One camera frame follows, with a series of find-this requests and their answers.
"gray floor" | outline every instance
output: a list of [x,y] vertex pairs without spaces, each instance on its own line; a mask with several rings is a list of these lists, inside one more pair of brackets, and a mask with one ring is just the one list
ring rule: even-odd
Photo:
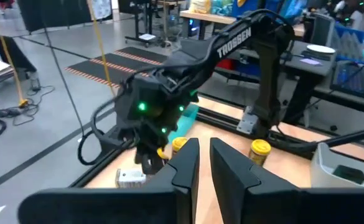
[[[127,19],[116,20],[118,21],[111,24],[100,25],[105,52],[112,52],[131,45],[145,49],[135,42],[129,42],[128,44],[124,42],[124,35],[133,34],[133,21]],[[6,20],[0,19],[0,23],[6,24]],[[6,32],[5,34],[11,36],[25,34],[22,29],[21,31],[13,30],[11,32],[7,30]],[[25,38],[47,43],[44,34],[28,35]],[[61,49],[86,57],[96,57],[100,54],[98,41],[92,26],[52,31],[50,32],[50,38],[53,45]],[[52,85],[56,87],[56,90],[44,96],[40,111],[33,122],[13,127],[11,120],[7,120],[8,128],[0,136],[0,176],[79,127],[50,49],[20,38],[15,38],[15,40],[21,50],[37,67],[41,83],[43,85]],[[171,52],[169,49],[160,47],[150,47],[148,50],[166,55]],[[56,55],[62,68],[84,61],[84,58],[60,51],[56,51]],[[64,75],[85,124],[90,119],[92,111],[100,103],[111,97],[110,90],[107,86],[77,75],[67,72],[64,72]],[[27,91],[28,87],[29,82],[22,83],[24,92]],[[293,88],[294,83],[286,83],[281,93],[281,99],[289,99]],[[202,87],[201,91],[244,104],[251,103],[257,95],[254,85],[244,83],[225,84],[225,80],[217,75],[214,75]],[[16,105],[16,88],[13,80],[8,80],[0,87],[0,108]],[[100,121],[98,125],[106,130],[114,122],[115,115],[111,114],[103,121]],[[338,125],[339,130],[337,132],[339,134],[362,129],[364,128],[364,114],[328,102],[319,103],[319,109],[313,112],[311,125],[328,129],[332,124]],[[40,189],[66,187],[87,170],[87,167],[80,165],[77,161],[76,151],[79,138],[80,136],[71,139],[48,156],[0,185],[0,207],[6,206],[0,213],[0,224],[17,223],[17,206],[27,195]],[[84,150],[87,158],[93,158],[93,156],[97,155],[98,147],[96,139],[87,140]]]

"gray bin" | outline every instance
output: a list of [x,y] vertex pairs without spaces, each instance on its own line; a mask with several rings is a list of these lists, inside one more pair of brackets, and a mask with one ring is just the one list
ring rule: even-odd
[[364,173],[364,162],[337,154],[331,151],[326,143],[319,143],[310,171],[312,187],[364,187],[364,182],[358,184],[333,175],[339,165],[358,169]]

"black leader arm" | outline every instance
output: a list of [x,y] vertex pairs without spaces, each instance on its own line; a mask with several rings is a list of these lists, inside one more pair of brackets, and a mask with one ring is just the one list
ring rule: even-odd
[[133,138],[135,162],[142,164],[145,174],[155,174],[164,165],[157,150],[163,149],[169,133],[177,130],[183,110],[189,103],[198,102],[196,90],[211,77],[219,61],[247,47],[259,55],[261,68],[260,94],[252,111],[258,117],[253,134],[267,137],[269,129],[279,122],[276,93],[280,55],[294,38],[292,26],[280,24],[275,17],[283,20],[260,9],[244,14],[208,40],[182,40],[181,48],[163,65],[140,70],[122,84],[121,94],[113,101],[117,140],[99,133],[96,113],[92,116],[93,132],[102,142],[115,146],[122,139]]

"black curtain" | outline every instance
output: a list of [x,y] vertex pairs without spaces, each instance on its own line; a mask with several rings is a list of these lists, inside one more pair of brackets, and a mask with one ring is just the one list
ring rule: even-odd
[[[29,32],[46,27],[62,27],[91,22],[86,0],[18,0],[21,16]],[[113,19],[113,14],[103,20]]]

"keyboard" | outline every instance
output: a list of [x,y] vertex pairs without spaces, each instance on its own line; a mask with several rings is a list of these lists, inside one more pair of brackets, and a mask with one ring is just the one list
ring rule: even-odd
[[358,69],[355,65],[339,65],[332,77],[330,89],[364,98],[364,70],[352,76]]
[[311,52],[311,51],[308,51],[308,50],[302,51],[301,55],[304,56],[305,58],[312,58],[312,59],[331,61],[331,56],[329,56],[329,55],[318,54],[318,53]]

